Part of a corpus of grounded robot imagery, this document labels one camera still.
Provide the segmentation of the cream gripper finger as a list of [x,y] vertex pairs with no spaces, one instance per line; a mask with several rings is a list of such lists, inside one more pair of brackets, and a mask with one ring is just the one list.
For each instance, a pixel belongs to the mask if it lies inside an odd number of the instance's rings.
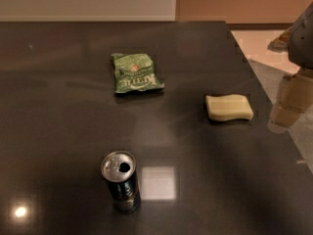
[[270,120],[282,127],[291,127],[313,105],[313,70],[300,69],[281,80],[277,101]]

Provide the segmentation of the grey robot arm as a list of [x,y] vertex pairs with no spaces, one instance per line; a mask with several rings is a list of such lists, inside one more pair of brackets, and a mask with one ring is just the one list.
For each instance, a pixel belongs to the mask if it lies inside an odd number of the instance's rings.
[[294,125],[313,105],[313,3],[291,27],[288,55],[299,70],[281,80],[270,114],[270,123],[281,128]]

